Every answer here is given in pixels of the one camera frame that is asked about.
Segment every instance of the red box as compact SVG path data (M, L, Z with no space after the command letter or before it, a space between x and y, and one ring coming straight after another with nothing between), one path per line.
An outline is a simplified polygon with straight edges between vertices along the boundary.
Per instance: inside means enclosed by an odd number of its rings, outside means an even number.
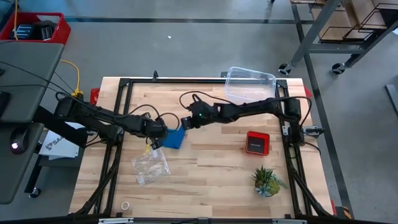
M266 156L269 153L269 134L248 131L246 152Z
M14 16L13 13L10 19L7 21L3 30L0 32L0 40L9 40L9 35L14 29ZM69 34L70 34L70 26L66 22L62 13L59 12L18 12L17 13L17 26L19 24L31 24L34 22L39 22L40 19L38 16L57 16L59 17L59 21L57 26L55 27L54 33L50 40L16 40L23 42L41 42L41 43L59 43L59 44L67 44Z
M90 93L90 103L97 105L98 96L100 95L100 88L92 88Z

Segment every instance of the black computer mouse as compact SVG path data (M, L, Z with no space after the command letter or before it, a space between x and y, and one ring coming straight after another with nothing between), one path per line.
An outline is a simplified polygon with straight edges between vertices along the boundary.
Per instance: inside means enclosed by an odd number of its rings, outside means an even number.
M10 137L11 152L14 154L22 154L29 147L29 129L21 127L15 129Z

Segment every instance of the caster wheel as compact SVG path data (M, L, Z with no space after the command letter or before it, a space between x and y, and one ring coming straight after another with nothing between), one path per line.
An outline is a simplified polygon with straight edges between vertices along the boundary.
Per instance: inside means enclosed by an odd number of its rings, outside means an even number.
M278 72L288 75L292 71L291 67L288 64L282 64L279 66Z
M331 73L341 75L346 70L346 67L342 63L336 63L331 67Z
M40 193L42 193L42 190L40 190L40 189L35 187L33 189L33 192L31 194L29 194L29 197L30 198L37 198L40 195Z

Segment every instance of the plastic bag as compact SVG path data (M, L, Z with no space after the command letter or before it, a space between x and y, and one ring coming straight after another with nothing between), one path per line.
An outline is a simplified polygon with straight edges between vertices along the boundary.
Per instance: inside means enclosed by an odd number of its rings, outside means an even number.
M170 175L169 165L161 149L147 150L140 157L132 160L139 185L146 185L155 181L156 177Z

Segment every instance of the plastic bin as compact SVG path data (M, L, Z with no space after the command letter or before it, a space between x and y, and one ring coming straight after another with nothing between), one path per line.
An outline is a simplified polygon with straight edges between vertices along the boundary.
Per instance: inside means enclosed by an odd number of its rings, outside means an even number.
M14 16L11 15L3 30L0 32L0 40L9 40L9 35L14 29ZM45 17L56 17L57 26L55 27L54 33L49 40L19 40L23 42L42 42L42 43L59 43L65 45L68 41L70 34L70 26L66 22L62 13L59 12L18 12L17 13L17 26L19 24L31 24L34 22L41 21L39 16Z
M276 78L271 74L231 67L225 81L225 94L233 103L251 103L275 97L275 86Z

